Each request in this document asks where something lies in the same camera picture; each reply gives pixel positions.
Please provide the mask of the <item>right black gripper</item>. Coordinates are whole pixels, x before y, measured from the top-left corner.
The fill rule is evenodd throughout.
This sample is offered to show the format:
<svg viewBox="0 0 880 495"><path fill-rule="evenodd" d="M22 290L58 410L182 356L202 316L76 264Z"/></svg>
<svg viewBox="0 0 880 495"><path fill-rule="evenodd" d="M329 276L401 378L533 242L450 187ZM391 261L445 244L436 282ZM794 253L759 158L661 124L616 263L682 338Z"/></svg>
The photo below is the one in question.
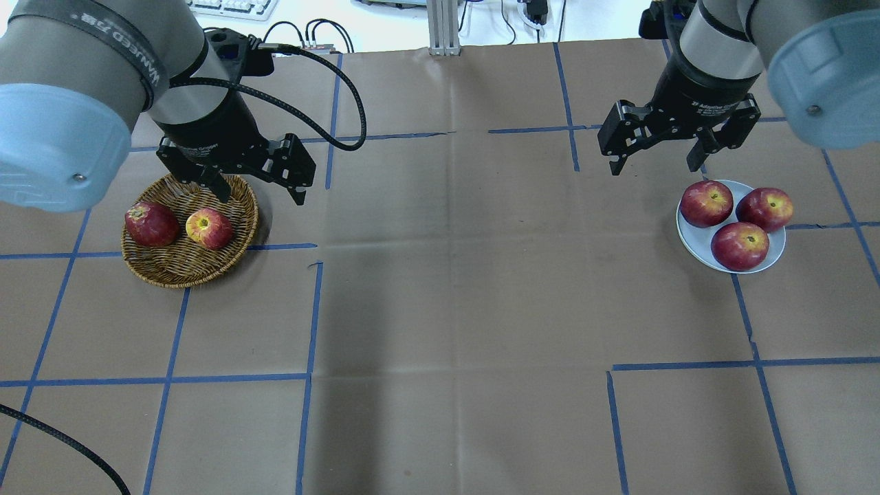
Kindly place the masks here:
<svg viewBox="0 0 880 495"><path fill-rule="evenodd" d="M757 78L721 78L684 58L669 59L647 104L617 100L604 119L597 140L610 172L619 175L633 153L666 140L696 138L687 154L692 173L721 148L743 145L760 118L751 94Z"/></svg>

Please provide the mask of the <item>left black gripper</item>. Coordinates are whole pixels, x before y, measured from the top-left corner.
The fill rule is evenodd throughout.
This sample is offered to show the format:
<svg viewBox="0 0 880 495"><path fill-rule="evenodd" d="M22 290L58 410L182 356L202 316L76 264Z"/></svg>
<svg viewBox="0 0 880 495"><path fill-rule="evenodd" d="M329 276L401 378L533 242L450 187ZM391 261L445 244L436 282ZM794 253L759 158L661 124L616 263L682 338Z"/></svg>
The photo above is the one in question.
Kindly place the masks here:
<svg viewBox="0 0 880 495"><path fill-rule="evenodd" d="M270 140L261 134L254 116L238 91L222 88L216 109L195 121L158 122L163 137L158 159L174 179L207 188L221 204L232 189L224 175L251 175L288 191L303 206L314 184L316 163L295 134Z"/></svg>

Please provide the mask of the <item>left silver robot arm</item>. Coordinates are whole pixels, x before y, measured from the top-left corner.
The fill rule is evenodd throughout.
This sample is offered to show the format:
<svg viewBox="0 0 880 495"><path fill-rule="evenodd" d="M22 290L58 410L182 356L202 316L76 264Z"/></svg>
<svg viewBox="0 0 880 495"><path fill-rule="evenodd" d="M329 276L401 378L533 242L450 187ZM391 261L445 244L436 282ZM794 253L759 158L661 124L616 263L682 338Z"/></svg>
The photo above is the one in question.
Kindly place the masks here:
<svg viewBox="0 0 880 495"><path fill-rule="evenodd" d="M176 181L225 203L226 176L250 175L301 206L314 160L292 133L264 138L242 99L243 76L273 72L272 50L205 31L183 1L19 1L2 36L2 201L94 207L147 113Z"/></svg>

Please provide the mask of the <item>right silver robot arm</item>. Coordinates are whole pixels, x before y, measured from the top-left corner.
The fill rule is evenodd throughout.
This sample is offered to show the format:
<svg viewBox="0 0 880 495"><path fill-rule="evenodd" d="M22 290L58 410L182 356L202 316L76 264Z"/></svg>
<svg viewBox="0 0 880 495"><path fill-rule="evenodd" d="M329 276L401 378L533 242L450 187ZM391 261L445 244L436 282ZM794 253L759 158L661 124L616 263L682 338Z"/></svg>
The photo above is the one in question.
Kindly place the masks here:
<svg viewBox="0 0 880 495"><path fill-rule="evenodd" d="M697 171L744 144L761 116L761 74L804 143L852 149L879 135L877 1L654 1L639 34L667 40L670 57L648 103L617 101L598 145L618 175L663 141L694 139Z"/></svg>

